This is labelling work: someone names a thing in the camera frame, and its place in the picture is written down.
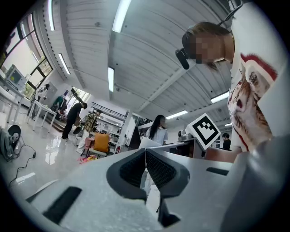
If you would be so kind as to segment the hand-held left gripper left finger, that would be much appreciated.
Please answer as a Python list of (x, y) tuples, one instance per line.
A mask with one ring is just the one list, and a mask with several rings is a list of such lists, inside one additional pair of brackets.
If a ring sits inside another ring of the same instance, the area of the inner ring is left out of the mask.
[(146, 193), (133, 185), (144, 168), (143, 149), (90, 161), (28, 201), (45, 232), (156, 232), (162, 226), (146, 207)]

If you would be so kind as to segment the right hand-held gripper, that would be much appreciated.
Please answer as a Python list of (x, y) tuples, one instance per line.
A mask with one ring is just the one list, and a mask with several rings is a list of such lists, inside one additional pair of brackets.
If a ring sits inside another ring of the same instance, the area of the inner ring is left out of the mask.
[(184, 130), (178, 132), (178, 142), (196, 139), (203, 150), (206, 150), (221, 132), (212, 119), (203, 113), (200, 117), (189, 123)]

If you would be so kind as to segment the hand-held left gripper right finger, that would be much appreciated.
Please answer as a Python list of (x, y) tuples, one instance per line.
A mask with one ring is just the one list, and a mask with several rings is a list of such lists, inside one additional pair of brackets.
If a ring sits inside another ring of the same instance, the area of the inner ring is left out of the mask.
[(147, 169), (160, 192), (158, 232), (221, 232), (232, 194), (232, 163), (146, 150)]

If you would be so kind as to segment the red flowers in white pot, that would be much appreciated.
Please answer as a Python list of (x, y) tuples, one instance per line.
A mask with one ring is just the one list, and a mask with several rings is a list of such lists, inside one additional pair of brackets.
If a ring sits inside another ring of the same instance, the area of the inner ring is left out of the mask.
[(78, 162), (79, 164), (84, 164), (93, 160), (97, 160), (97, 157), (95, 155), (89, 155), (88, 157), (79, 157)]

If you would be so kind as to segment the person's white cat-print shirt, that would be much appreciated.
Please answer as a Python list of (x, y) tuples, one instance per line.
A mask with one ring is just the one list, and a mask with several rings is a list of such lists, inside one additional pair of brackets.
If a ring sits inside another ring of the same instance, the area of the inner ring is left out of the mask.
[(290, 54), (253, 2), (234, 14), (232, 34), (231, 147), (252, 151), (273, 136), (290, 134)]

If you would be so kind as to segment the orange chair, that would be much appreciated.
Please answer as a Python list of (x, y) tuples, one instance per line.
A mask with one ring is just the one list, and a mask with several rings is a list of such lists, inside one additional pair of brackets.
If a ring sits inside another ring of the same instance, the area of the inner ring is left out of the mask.
[(91, 142), (91, 145), (88, 149), (87, 157), (89, 155), (95, 155), (97, 159), (101, 157), (107, 157), (110, 150), (110, 139), (110, 136), (107, 134), (96, 133), (94, 137), (94, 142)]

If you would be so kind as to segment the white storage shelf rack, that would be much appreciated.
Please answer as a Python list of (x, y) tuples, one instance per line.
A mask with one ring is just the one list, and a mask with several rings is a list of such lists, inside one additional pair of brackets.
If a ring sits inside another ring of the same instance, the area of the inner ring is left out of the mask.
[(96, 133), (108, 134), (110, 136), (109, 147), (110, 153), (115, 154), (119, 146), (118, 141), (121, 131), (126, 121), (126, 115), (120, 114), (95, 102), (92, 102), (93, 111), (101, 110), (100, 116), (97, 117), (97, 126), (93, 129), (92, 135)]

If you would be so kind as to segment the green hanging jacket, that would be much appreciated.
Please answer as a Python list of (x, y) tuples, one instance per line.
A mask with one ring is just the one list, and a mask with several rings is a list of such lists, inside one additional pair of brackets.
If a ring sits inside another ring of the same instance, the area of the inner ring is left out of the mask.
[(58, 96), (53, 103), (52, 110), (54, 112), (61, 111), (66, 106), (67, 100), (63, 96)]

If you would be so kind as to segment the white metal-leg table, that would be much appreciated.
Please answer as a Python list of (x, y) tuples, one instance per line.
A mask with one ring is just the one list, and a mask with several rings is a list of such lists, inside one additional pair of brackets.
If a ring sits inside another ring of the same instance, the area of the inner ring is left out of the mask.
[(35, 131), (36, 122), (37, 122), (37, 120), (38, 120), (38, 118), (40, 116), (41, 111), (45, 111), (45, 115), (44, 115), (44, 118), (43, 118), (43, 122), (41, 124), (41, 127), (43, 127), (43, 124), (46, 121), (47, 115), (48, 114), (51, 114), (53, 116), (53, 118), (52, 118), (52, 120), (50, 122), (50, 126), (49, 126), (49, 129), (48, 129), (48, 133), (50, 134), (50, 131), (51, 131), (51, 128), (52, 128), (52, 125), (54, 123), (54, 120), (56, 118), (57, 113), (56, 112), (53, 112), (50, 108), (48, 108), (47, 106), (43, 105), (42, 103), (40, 103), (38, 101), (34, 101), (33, 102), (32, 107), (31, 107), (31, 111), (30, 111), (30, 113), (29, 113), (29, 115), (27, 117), (26, 123), (28, 124), (29, 121), (30, 121), (30, 119), (32, 119), (32, 113), (33, 113), (33, 110), (34, 110), (34, 108), (35, 108), (36, 105), (38, 106), (39, 111), (38, 111), (38, 113), (36, 115), (36, 118), (35, 118), (35, 121), (34, 121), (33, 131)]
[(8, 116), (7, 116), (7, 124), (9, 124), (10, 122), (10, 117), (11, 117), (11, 113), (12, 113), (12, 110), (13, 110), (13, 106), (16, 106), (16, 113), (15, 113), (15, 116), (14, 116), (14, 119), (13, 119), (13, 122), (16, 123), (17, 121), (17, 117), (18, 117), (18, 113), (20, 111), (20, 107), (22, 105), (22, 102), (23, 102), (23, 99), (25, 98), (25, 95), (20, 93), (19, 91), (15, 91), (15, 94), (17, 97), (20, 97), (20, 101), (17, 101), (16, 97), (11, 95), (9, 92), (7, 92), (3, 87), (0, 86), (0, 100), (1, 100), (1, 97), (6, 100), (10, 105), (10, 111), (8, 113)]

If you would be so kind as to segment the grey backpack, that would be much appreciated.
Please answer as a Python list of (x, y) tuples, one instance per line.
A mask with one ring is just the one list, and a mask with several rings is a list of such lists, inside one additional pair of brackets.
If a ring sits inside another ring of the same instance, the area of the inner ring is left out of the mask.
[(10, 160), (14, 150), (12, 148), (12, 137), (7, 130), (0, 127), (0, 154), (6, 160)]

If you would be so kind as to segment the white microwave oven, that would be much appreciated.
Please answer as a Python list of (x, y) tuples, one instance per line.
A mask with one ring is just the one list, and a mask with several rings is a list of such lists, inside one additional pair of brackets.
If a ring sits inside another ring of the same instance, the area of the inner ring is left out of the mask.
[(5, 75), (6, 81), (13, 85), (19, 92), (22, 92), (27, 83), (27, 78), (24, 76), (15, 65), (11, 65)]

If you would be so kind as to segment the large black-framed window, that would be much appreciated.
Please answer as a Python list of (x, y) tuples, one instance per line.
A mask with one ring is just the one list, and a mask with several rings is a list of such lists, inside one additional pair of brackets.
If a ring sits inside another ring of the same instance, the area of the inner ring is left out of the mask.
[(40, 45), (33, 13), (24, 17), (10, 34), (0, 56), (0, 77), (5, 78), (12, 66), (26, 77), (23, 94), (28, 99), (53, 70)]

